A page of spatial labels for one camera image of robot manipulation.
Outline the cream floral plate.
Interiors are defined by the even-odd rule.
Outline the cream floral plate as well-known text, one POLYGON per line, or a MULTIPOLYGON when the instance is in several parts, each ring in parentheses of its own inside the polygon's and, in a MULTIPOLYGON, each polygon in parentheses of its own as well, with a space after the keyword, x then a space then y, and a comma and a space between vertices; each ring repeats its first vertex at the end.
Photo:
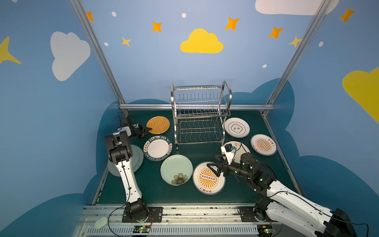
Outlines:
POLYGON ((240 158, 241 156, 244 154, 244 153, 250 153, 250 150, 249 148, 241 143, 241 142, 238 142, 238 141, 230 141, 230 142, 227 142, 226 145, 228 144, 231 144, 233 147, 236 148, 236 152, 235 152, 235 159, 234 161, 236 163, 240 163, 240 158))

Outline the stainless steel dish rack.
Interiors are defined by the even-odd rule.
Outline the stainless steel dish rack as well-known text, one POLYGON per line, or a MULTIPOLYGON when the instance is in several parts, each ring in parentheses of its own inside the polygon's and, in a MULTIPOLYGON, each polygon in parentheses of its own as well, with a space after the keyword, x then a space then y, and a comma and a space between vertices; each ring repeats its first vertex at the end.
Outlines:
POLYGON ((220 86, 171 84, 171 108, 175 147, 180 145, 225 143, 225 125, 231 115, 232 90, 228 82, 220 86))

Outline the orange sunburst plate front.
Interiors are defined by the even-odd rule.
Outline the orange sunburst plate front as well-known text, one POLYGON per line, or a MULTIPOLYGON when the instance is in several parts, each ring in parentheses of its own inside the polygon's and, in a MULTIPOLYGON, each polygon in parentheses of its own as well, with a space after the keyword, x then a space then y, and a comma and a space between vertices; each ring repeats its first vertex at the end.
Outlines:
POLYGON ((225 186, 223 174, 217 177, 208 167, 210 162, 200 163, 193 171, 193 183, 198 191, 206 195, 218 194, 225 186))

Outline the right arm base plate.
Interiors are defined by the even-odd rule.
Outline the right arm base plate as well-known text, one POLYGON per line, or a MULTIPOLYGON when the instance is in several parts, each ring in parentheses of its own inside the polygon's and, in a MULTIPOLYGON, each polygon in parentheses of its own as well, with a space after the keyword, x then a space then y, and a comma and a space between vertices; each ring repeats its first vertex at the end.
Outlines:
POLYGON ((237 209, 242 222, 266 222, 268 216, 265 211, 255 206, 240 206, 237 209))

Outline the white plate grey emblem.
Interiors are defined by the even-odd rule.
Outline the white plate grey emblem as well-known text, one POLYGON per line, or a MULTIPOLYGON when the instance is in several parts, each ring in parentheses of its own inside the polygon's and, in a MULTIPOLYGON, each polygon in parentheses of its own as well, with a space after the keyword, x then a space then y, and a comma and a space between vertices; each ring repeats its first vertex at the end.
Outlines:
POLYGON ((229 118, 224 123, 227 134, 234 138, 247 137, 250 132, 249 124, 240 118, 229 118))

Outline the white plate dark lettered rim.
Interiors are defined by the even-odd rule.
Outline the white plate dark lettered rim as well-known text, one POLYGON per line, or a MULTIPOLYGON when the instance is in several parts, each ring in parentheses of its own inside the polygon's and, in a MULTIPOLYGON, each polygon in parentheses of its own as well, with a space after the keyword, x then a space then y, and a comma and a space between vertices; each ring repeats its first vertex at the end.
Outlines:
POLYGON ((159 162, 169 157, 172 149, 172 141, 166 136, 158 135, 146 141, 143 147, 143 154, 148 160, 159 162))

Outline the left aluminium frame post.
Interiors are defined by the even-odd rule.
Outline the left aluminium frame post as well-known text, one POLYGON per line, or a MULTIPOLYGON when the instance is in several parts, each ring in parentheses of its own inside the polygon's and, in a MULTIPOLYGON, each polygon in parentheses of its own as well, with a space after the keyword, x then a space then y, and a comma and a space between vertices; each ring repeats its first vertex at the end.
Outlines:
POLYGON ((129 110, 128 109, 122 109, 120 106, 122 104, 125 104, 125 99, 122 95, 122 92, 119 88, 119 85, 114 77, 114 74, 110 68, 110 65, 108 63, 108 61, 106 60, 106 57, 104 55, 104 52, 101 48, 101 45, 99 43, 99 40, 94 32, 94 29, 91 25, 91 22, 86 14, 86 11, 85 11, 85 8, 83 6, 83 3, 82 1, 79 1, 79 0, 70 0, 70 3, 72 4, 73 8, 74 8, 74 11, 91 43, 91 46, 93 47, 93 50, 99 60, 99 63, 106 75, 106 78, 108 79, 108 82, 119 102, 119 108, 124 112, 124 114, 126 116, 128 116, 129 114, 129 110))

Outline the light green flower plate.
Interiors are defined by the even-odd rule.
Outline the light green flower plate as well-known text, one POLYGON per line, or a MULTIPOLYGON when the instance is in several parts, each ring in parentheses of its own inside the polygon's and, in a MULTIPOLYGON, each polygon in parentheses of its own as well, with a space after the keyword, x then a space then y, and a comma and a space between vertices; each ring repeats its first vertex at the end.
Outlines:
POLYGON ((190 159, 183 155, 172 155, 163 161, 160 174, 167 184, 180 186, 192 177, 193 165, 190 159))

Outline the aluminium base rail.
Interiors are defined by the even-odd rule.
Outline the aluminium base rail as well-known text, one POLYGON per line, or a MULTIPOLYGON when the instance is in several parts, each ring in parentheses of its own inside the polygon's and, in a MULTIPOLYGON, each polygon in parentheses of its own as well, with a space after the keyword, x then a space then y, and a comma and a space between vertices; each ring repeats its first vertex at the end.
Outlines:
POLYGON ((75 237, 200 237, 246 236, 257 237, 258 225, 272 226, 273 237, 278 236, 284 224, 277 221, 242 222, 237 211, 248 204, 183 204, 152 205, 163 207, 160 223, 122 223, 123 211, 114 205, 85 206, 74 231, 75 237), (95 229, 94 223, 108 218, 108 225, 95 229), (133 234, 134 226, 151 226, 149 234, 133 234))

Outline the aluminium frame post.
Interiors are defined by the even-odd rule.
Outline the aluminium frame post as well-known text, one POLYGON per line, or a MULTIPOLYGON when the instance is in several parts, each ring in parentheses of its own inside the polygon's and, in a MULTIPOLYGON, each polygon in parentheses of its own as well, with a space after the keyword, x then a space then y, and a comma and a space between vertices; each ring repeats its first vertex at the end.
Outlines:
POLYGON ((313 36, 321 25, 324 17, 327 15, 327 9, 329 5, 332 3, 331 0, 323 0, 321 1, 315 15, 313 16, 309 26, 307 27, 300 44, 296 47, 294 54, 292 55, 283 75, 280 77, 278 83, 276 84, 272 94, 270 95, 267 103, 266 109, 262 110, 262 116, 266 117, 270 110, 274 109, 274 103, 277 100, 279 94, 283 90, 285 84, 289 80, 291 74, 299 63, 302 55, 306 51, 309 43, 311 42, 313 36))
POLYGON ((94 32, 94 29, 91 25, 91 22, 86 14, 86 11, 85 11, 85 8, 83 6, 83 3, 82 1, 79 1, 79 0, 70 0, 70 3, 72 4, 73 8, 74 8, 74 11, 91 43, 91 46, 93 47, 93 50, 99 60, 99 63, 106 75, 106 78, 108 79, 108 82, 119 102, 119 108, 124 112, 124 114, 126 116, 128 116, 129 114, 129 110, 128 109, 122 109, 120 106, 122 104, 125 104, 125 99, 122 95, 122 92, 119 88, 119 85, 114 77, 114 74, 110 68, 110 65, 108 63, 108 61, 106 60, 106 57, 104 55, 104 52, 101 48, 101 45, 99 43, 99 40, 94 32))

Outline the right controller board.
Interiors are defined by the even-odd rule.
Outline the right controller board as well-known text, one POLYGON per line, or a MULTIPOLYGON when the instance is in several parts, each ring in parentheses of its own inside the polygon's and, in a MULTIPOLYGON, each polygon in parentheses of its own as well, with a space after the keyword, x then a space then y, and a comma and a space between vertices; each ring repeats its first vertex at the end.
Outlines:
POLYGON ((258 225, 257 230, 259 237, 272 237, 275 233, 275 229, 273 229, 272 226, 267 225, 258 225))

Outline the controller board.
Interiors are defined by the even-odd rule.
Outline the controller board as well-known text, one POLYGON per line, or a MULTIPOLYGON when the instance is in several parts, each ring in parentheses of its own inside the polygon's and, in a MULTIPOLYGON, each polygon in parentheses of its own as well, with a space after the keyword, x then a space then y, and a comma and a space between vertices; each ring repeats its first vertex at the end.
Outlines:
POLYGON ((272 226, 267 225, 258 225, 257 230, 259 237, 272 237, 275 233, 275 229, 273 229, 272 226))
POLYGON ((151 231, 151 226, 134 226, 133 234, 149 234, 151 231))

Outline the rear aluminium frame bar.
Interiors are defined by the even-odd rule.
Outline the rear aluminium frame bar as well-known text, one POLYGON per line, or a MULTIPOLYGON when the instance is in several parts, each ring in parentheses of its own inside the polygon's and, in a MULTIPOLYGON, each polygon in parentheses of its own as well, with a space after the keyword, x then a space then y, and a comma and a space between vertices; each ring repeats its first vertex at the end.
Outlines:
MULTIPOLYGON (((171 104, 120 104, 120 109, 140 109, 140 110, 171 110, 173 106, 171 104)), ((178 105, 178 109, 226 109, 227 105, 178 105)), ((273 110, 273 105, 242 105, 242 104, 232 104, 229 107, 230 110, 273 110)))

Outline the orange sunburst plate right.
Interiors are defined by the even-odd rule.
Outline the orange sunburst plate right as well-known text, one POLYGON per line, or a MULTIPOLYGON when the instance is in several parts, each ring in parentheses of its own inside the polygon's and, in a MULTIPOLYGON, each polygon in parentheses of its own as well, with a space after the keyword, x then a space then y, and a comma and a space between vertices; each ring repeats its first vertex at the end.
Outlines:
POLYGON ((263 156, 272 156, 277 152, 277 145, 274 140, 264 134, 256 134, 251 137, 252 148, 263 156))

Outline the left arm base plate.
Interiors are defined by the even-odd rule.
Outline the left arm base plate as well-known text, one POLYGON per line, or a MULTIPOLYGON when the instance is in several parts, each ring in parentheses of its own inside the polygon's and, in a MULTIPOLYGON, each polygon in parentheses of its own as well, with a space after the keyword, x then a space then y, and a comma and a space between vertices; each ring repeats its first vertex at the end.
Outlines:
POLYGON ((131 210, 126 207, 122 216, 122 223, 160 223, 163 216, 163 207, 161 206, 150 206, 147 209, 138 208, 131 210))

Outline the plain pale green plate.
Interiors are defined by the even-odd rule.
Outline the plain pale green plate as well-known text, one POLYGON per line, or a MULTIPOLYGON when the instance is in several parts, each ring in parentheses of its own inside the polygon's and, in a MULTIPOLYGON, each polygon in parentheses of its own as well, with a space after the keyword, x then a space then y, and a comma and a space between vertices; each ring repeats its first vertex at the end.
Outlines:
MULTIPOLYGON (((136 145, 131 145, 133 156, 132 156, 132 169, 136 172, 143 163, 144 154, 141 148, 136 145)), ((116 177, 120 177, 120 171, 117 169, 116 165, 111 161, 107 163, 108 171, 116 177)))

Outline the pale green round disc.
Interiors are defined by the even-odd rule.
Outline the pale green round disc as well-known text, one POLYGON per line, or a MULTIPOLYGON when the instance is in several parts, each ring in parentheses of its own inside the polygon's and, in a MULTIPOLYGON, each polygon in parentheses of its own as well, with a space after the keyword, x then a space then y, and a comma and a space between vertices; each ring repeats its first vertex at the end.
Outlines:
POLYGON ((108 225, 108 218, 102 217, 94 223, 94 228, 99 230, 108 225))

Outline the right aluminium frame post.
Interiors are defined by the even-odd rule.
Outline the right aluminium frame post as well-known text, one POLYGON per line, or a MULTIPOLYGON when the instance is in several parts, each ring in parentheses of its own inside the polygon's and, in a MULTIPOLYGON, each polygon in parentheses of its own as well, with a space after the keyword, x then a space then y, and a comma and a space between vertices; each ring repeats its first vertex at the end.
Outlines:
POLYGON ((266 117, 270 110, 274 109, 274 103, 277 100, 279 94, 283 90, 285 84, 289 80, 291 74, 299 63, 302 55, 306 51, 309 43, 311 42, 313 36, 321 25, 324 17, 327 15, 327 9, 329 5, 332 3, 331 0, 323 0, 321 1, 315 15, 313 16, 309 26, 307 27, 300 44, 296 47, 294 54, 292 55, 283 75, 280 77, 278 83, 276 84, 272 94, 270 95, 267 103, 266 109, 262 110, 262 116, 266 117))

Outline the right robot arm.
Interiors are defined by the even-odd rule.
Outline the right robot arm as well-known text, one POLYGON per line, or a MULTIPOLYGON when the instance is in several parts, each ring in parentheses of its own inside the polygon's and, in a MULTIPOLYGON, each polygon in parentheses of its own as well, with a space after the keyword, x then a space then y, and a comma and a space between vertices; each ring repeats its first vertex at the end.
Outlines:
POLYGON ((356 237, 349 216, 341 209, 332 211, 292 191, 282 184, 264 162, 244 153, 240 162, 208 163, 216 176, 233 174, 246 179, 247 186, 262 198, 253 207, 259 222, 277 221, 307 237, 356 237))

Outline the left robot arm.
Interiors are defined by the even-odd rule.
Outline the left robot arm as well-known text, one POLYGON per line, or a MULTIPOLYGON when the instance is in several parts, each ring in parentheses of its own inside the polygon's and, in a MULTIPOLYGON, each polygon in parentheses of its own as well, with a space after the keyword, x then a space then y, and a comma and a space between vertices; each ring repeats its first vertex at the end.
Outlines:
POLYGON ((135 179, 130 137, 142 139, 150 130, 139 123, 132 123, 127 116, 121 118, 120 123, 116 132, 105 136, 108 160, 115 164, 125 190, 123 222, 143 223, 148 220, 150 212, 135 179))

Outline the orange sunburst plate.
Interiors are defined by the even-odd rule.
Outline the orange sunburst plate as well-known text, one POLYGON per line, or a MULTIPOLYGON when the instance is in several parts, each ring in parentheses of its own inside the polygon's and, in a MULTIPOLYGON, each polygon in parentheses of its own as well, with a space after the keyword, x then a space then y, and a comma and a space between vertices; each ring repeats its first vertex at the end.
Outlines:
POLYGON ((264 134, 256 134, 251 137, 252 148, 263 156, 272 156, 277 152, 277 145, 274 140, 264 134))
POLYGON ((210 162, 200 163, 193 171, 193 183, 198 191, 206 195, 218 194, 225 186, 223 174, 217 177, 208 167, 210 162))

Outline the left controller board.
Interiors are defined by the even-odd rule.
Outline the left controller board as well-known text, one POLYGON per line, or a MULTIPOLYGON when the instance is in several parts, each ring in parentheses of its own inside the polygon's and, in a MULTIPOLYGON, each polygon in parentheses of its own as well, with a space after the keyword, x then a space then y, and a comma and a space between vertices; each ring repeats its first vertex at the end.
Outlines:
POLYGON ((133 234, 149 234, 151 231, 151 226, 134 226, 133 234))

